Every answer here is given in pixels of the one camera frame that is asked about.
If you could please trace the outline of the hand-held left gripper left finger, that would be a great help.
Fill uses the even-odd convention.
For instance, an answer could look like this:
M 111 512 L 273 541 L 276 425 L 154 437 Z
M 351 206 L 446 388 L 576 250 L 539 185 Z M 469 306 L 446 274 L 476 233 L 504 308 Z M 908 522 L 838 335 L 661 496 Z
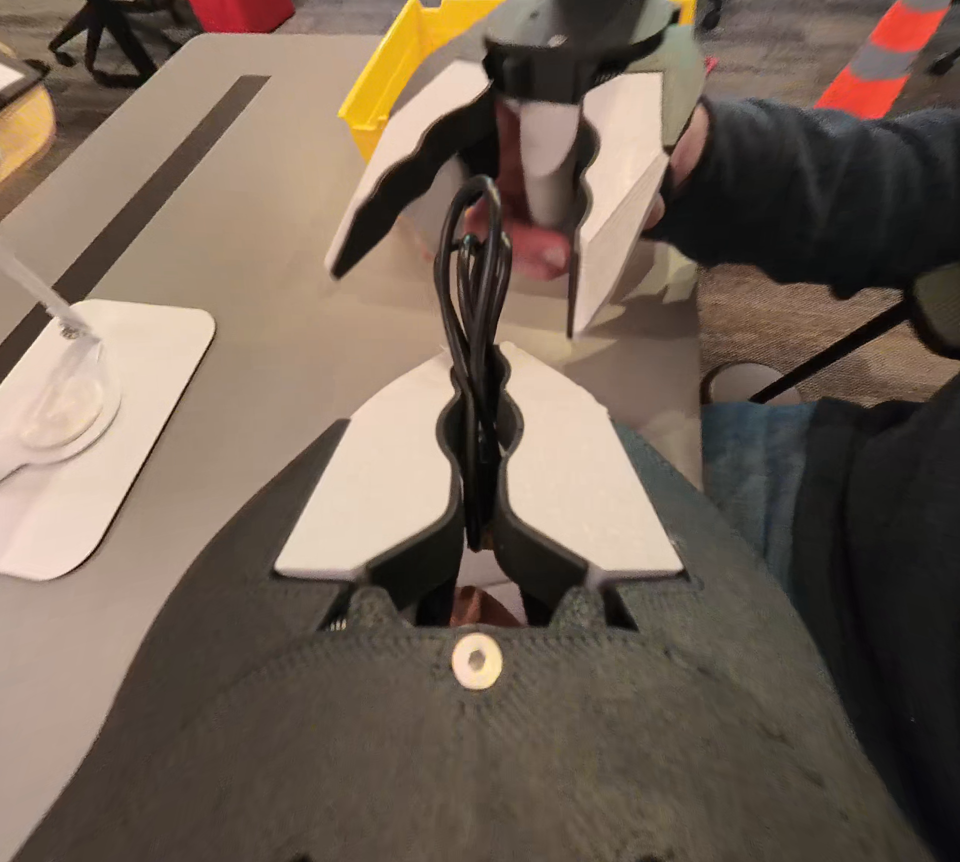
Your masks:
M 464 404 L 448 351 L 347 421 L 274 562 L 284 578 L 377 586 L 446 626 L 465 549 Z

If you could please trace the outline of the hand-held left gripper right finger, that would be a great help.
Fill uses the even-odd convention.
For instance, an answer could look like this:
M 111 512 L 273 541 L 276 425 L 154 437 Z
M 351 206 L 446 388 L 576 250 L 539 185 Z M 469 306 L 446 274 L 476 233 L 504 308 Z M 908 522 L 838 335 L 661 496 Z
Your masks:
M 514 343 L 498 355 L 503 446 L 492 532 L 504 574 L 549 613 L 572 588 L 682 577 L 607 408 Z

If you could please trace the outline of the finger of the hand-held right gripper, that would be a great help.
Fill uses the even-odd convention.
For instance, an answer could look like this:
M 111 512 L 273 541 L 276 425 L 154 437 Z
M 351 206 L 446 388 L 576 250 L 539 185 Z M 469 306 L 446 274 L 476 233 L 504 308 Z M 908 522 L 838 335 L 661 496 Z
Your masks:
M 494 88 L 480 62 L 453 61 L 387 124 L 325 257 L 330 277 L 369 255 L 450 161 L 493 174 L 497 153 Z
M 663 82 L 661 73 L 626 73 L 583 99 L 595 154 L 581 175 L 585 208 L 569 280 L 572 339 L 582 336 L 615 293 L 664 179 Z

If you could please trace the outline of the yellow plastic bin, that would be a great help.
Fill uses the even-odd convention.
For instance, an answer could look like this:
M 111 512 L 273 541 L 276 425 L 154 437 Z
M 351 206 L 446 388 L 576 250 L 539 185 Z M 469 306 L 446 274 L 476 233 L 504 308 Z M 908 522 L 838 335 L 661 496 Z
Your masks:
M 485 70 L 484 36 L 489 17 L 505 1 L 443 0 L 439 8 L 425 9 L 418 0 L 410 0 L 404 7 L 347 94 L 340 112 L 366 164 L 390 119 L 447 65 L 453 61 L 480 62 Z M 676 0 L 671 2 L 677 5 L 678 22 L 692 28 L 685 23 L 685 12 Z M 520 116 L 516 104 L 501 97 L 490 84 L 495 115 L 498 102 L 504 102 Z

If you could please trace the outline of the person's right forearm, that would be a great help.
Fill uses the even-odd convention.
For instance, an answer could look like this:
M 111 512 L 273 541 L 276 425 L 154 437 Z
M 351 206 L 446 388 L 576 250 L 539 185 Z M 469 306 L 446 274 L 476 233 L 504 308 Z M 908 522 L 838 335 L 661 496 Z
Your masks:
M 774 100 L 704 100 L 643 238 L 850 298 L 959 259 L 959 115 L 862 120 Z

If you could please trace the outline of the person's right hand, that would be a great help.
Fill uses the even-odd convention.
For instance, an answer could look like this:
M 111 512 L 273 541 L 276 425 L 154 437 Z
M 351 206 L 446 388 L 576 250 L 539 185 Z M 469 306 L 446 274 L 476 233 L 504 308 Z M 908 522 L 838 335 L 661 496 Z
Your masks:
M 496 108 L 499 141 L 499 175 L 496 179 L 502 204 L 503 229 L 512 245 L 512 266 L 521 275 L 550 281 L 570 269 L 569 239 L 559 231 L 534 225 L 522 174 L 520 118 L 504 102 Z M 700 102 L 670 155 L 670 176 L 676 189 L 697 167 L 706 146 L 710 114 Z

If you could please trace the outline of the person's blue jeans leg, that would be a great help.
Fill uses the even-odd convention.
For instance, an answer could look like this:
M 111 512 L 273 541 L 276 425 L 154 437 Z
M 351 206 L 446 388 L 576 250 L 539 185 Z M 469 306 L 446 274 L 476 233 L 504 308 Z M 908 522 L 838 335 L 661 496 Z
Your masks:
M 702 409 L 705 495 L 784 591 L 814 403 L 719 403 Z

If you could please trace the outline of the orange grey striped traffic cone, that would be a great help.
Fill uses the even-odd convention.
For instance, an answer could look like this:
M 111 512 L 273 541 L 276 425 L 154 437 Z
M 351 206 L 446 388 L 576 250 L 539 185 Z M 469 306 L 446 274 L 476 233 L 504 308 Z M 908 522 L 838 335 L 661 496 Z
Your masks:
M 885 117 L 906 87 L 913 64 L 953 3 L 954 0 L 896 0 L 823 91 L 815 107 L 861 119 Z

